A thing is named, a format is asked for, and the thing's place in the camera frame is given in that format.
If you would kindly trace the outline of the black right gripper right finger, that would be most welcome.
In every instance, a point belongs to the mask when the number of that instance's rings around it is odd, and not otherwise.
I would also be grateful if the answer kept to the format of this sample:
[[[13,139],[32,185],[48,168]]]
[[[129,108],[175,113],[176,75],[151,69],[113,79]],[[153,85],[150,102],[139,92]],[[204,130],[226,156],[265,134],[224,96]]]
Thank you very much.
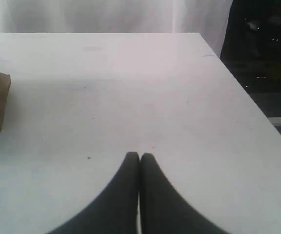
[[[149,153],[140,160],[140,221],[143,234],[225,233],[182,198]]]

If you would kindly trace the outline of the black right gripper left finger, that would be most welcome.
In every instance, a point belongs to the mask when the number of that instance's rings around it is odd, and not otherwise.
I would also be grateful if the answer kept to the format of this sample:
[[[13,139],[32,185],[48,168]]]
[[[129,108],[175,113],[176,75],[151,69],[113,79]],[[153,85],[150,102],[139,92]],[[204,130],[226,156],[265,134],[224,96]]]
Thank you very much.
[[[136,234],[140,158],[128,152],[104,190],[52,234]]]

